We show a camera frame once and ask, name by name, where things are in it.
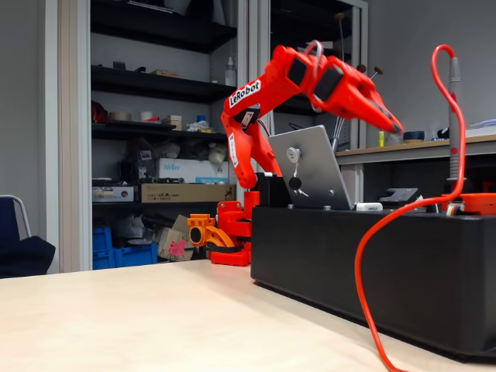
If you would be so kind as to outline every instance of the chair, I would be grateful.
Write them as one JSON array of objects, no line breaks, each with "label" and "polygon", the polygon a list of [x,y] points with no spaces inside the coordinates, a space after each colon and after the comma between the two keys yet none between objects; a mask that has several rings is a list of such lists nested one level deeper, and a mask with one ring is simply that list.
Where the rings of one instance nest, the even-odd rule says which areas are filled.
[{"label": "chair", "polygon": [[[21,240],[17,225],[17,203],[21,210],[26,238]],[[0,195],[0,278],[46,274],[55,247],[31,235],[26,208],[20,198]]]}]

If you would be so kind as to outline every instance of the white bottle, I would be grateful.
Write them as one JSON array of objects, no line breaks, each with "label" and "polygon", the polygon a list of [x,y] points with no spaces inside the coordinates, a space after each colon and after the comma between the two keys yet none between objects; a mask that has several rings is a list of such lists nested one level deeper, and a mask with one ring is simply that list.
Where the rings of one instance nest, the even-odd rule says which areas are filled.
[{"label": "white bottle", "polygon": [[226,85],[230,87],[236,86],[236,68],[234,67],[234,62],[232,57],[229,57],[226,66]]}]

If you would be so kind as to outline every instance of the red robot arm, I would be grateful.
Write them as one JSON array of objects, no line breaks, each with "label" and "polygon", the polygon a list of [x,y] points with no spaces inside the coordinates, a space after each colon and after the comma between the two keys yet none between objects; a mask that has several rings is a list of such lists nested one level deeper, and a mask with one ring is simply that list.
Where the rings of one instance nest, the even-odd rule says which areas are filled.
[{"label": "red robot arm", "polygon": [[362,119],[388,132],[402,132],[400,122],[385,108],[371,79],[336,57],[317,54],[278,46],[264,73],[224,102],[221,120],[242,188],[253,188],[257,182],[250,164],[252,158],[264,171],[281,176],[257,119],[294,95],[306,95],[315,110],[344,119]]}]

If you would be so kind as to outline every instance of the blue plastic bin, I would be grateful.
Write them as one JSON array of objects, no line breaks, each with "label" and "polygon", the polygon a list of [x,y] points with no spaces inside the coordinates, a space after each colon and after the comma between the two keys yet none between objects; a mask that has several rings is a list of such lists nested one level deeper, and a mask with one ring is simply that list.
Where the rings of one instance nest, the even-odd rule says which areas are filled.
[{"label": "blue plastic bin", "polygon": [[115,248],[115,267],[150,265],[157,263],[157,246],[155,243],[146,246]]},{"label": "blue plastic bin", "polygon": [[112,235],[109,227],[93,229],[93,253],[112,249]]},{"label": "blue plastic bin", "polygon": [[112,269],[115,267],[114,250],[93,253],[93,270]]}]

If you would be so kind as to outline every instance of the silver metal plate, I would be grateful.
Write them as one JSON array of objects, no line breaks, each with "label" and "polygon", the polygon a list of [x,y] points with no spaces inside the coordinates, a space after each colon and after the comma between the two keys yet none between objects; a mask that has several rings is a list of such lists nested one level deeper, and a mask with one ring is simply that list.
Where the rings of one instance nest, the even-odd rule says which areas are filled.
[{"label": "silver metal plate", "polygon": [[[332,210],[351,210],[350,198],[323,126],[271,136],[269,143],[294,206],[324,208],[330,205]],[[290,147],[301,151],[297,177],[301,180],[301,190],[308,196],[289,188],[289,180],[295,174],[295,164],[287,155]]]}]

